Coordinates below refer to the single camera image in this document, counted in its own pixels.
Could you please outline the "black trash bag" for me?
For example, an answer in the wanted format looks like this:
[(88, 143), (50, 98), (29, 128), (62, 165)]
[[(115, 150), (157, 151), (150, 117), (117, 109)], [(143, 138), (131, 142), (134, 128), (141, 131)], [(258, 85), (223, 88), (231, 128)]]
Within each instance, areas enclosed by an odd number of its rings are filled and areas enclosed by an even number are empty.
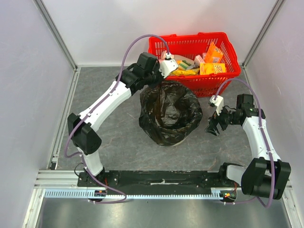
[(140, 93), (139, 126), (158, 145), (172, 146), (200, 124), (203, 112), (196, 95), (183, 84), (164, 81)]

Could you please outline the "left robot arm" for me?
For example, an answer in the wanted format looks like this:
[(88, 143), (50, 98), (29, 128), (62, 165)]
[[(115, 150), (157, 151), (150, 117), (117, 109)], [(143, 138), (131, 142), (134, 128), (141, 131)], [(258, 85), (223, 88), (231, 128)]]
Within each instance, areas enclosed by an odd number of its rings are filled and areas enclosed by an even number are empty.
[(145, 85), (157, 86), (167, 76), (166, 60), (158, 60), (154, 55), (143, 52), (136, 63), (131, 64), (113, 81), (109, 89), (80, 114), (70, 114), (68, 123), (69, 139), (78, 149), (78, 154), (89, 173), (88, 181), (93, 186), (104, 183), (104, 167), (98, 149), (102, 140), (97, 131), (106, 118), (124, 101)]

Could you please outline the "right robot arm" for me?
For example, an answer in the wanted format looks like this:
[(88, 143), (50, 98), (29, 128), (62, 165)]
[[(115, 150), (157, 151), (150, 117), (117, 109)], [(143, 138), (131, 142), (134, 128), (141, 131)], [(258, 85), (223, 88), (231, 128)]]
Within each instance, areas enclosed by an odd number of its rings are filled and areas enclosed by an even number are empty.
[(245, 131), (252, 161), (247, 168), (225, 163), (223, 172), (218, 174), (218, 183), (223, 187), (236, 182), (241, 186), (243, 194), (260, 198), (281, 199), (288, 182), (291, 167), (283, 162), (276, 153), (266, 129), (266, 117), (263, 110), (254, 106), (252, 95), (237, 96), (236, 108), (227, 110), (224, 99), (213, 95), (209, 105), (215, 107), (214, 114), (208, 119), (206, 132), (219, 135), (218, 126), (225, 130), (229, 125), (240, 125)]

